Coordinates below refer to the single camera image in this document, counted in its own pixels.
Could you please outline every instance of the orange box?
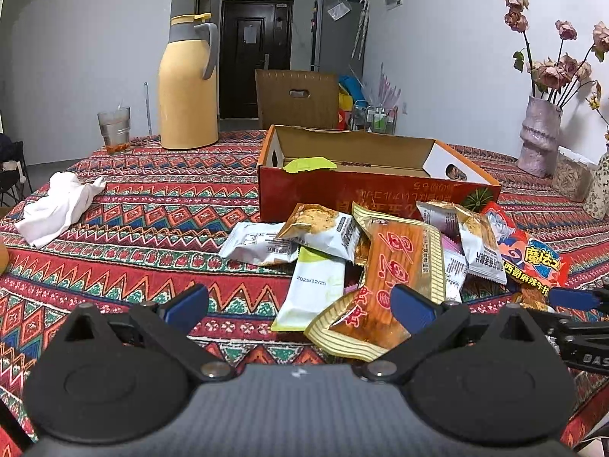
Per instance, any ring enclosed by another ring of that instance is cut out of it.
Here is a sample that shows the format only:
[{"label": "orange box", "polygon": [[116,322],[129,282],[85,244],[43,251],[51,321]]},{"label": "orange box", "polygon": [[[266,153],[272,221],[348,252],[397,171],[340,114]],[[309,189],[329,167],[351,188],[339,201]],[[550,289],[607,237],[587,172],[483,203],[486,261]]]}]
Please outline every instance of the orange box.
[{"label": "orange box", "polygon": [[[324,157],[336,169],[288,174],[299,158]],[[433,139],[363,131],[272,125],[258,159],[261,221],[285,222],[298,203],[351,213],[368,209],[420,219],[417,201],[441,200],[480,211],[501,185],[450,146]]]}]

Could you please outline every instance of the patterned tablecloth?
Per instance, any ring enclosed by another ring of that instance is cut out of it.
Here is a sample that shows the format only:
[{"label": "patterned tablecloth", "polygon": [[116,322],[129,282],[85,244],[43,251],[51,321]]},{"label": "patterned tablecloth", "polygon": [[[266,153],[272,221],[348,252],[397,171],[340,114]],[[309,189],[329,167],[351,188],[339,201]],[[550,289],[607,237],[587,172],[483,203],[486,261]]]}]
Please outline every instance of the patterned tablecloth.
[{"label": "patterned tablecloth", "polygon": [[[93,153],[71,171],[83,182],[104,176],[107,190],[43,250],[31,249],[14,228],[24,203],[0,222],[11,254],[0,276],[0,398],[28,433],[24,381],[65,317],[84,301],[106,313],[125,311],[142,300],[165,302],[197,281],[209,288],[210,310],[191,338],[215,355],[238,366],[334,361],[301,334],[270,331],[293,267],[257,268],[217,256],[235,224],[259,219],[256,164],[263,138],[261,131],[226,133],[216,145],[189,152],[167,152],[158,137],[141,138],[125,154]],[[573,257],[569,285],[609,283],[609,221],[590,219],[581,204],[556,194],[549,181],[527,176],[510,157],[458,149],[502,182],[500,203],[523,228]],[[502,287],[472,281],[464,299],[474,311],[492,312],[508,297]],[[575,379],[580,402],[564,435],[568,444],[609,410],[604,377]],[[1,439],[0,451],[17,455]]]}]

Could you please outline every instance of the yellow thermos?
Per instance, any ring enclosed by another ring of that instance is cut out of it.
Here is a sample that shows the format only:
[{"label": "yellow thermos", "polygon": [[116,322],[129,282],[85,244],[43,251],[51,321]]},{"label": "yellow thermos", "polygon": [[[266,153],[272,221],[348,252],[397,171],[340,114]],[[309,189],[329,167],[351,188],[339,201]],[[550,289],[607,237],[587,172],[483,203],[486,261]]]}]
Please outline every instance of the yellow thermos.
[{"label": "yellow thermos", "polygon": [[218,140],[216,65],[218,28],[211,14],[171,19],[169,44],[158,71],[161,145],[194,149]]}]

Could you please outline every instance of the glass cup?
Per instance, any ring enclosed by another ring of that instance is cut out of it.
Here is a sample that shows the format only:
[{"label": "glass cup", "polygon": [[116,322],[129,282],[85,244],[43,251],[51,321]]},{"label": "glass cup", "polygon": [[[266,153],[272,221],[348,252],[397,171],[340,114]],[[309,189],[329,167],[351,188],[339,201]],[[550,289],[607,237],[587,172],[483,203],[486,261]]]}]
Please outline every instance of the glass cup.
[{"label": "glass cup", "polygon": [[127,106],[108,113],[98,113],[97,120],[109,155],[121,153],[129,148],[131,108]]}]

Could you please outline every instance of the screw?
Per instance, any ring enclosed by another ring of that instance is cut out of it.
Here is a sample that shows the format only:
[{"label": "screw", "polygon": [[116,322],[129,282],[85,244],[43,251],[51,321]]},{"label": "screw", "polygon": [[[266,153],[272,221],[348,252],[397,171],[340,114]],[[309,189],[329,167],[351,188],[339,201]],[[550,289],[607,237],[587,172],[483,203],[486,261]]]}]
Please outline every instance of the screw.
[{"label": "screw", "polygon": [[376,378],[391,376],[398,371],[398,367],[391,361],[374,361],[367,366],[367,369]]},{"label": "screw", "polygon": [[227,363],[221,361],[212,361],[201,366],[201,373],[207,378],[213,380],[217,378],[225,378],[231,372],[230,366]]}]

